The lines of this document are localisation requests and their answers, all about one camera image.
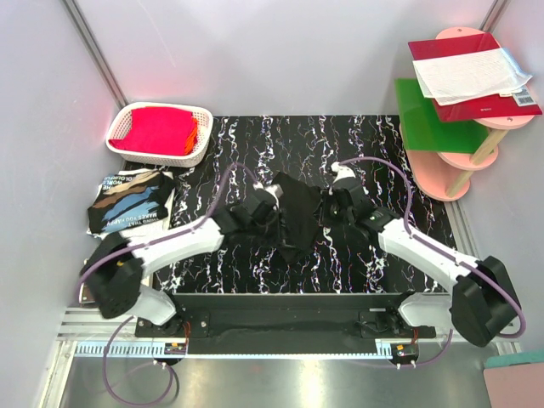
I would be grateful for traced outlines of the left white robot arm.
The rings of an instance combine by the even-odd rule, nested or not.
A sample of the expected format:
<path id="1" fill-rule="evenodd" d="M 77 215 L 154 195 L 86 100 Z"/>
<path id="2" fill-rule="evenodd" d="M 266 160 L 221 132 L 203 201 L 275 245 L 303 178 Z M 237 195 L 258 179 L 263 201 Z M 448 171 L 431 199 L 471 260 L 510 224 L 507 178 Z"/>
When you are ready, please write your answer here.
<path id="1" fill-rule="evenodd" d="M 154 326 L 168 325 L 178 314 L 173 300 L 142 280 L 169 264 L 216 252 L 228 238 L 264 232 L 277 220 L 282 194 L 277 184 L 257 186 L 244 201 L 167 232 L 134 238 L 109 235 L 82 270 L 99 313 L 106 320 L 132 315 Z"/>

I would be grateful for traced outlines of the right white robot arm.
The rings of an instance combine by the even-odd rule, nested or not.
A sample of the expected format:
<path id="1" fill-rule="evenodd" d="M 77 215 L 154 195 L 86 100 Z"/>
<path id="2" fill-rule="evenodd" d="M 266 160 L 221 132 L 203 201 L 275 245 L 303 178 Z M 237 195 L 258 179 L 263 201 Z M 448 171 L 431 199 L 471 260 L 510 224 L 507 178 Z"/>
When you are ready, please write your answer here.
<path id="1" fill-rule="evenodd" d="M 322 190 L 320 220 L 357 230 L 371 246 L 407 262 L 445 289 L 444 295 L 416 292 L 398 301 L 394 318 L 406 326 L 454 330 L 484 347 L 519 315 L 519 300 L 499 259 L 479 260 L 406 225 L 398 213 L 375 206 L 353 177 Z"/>

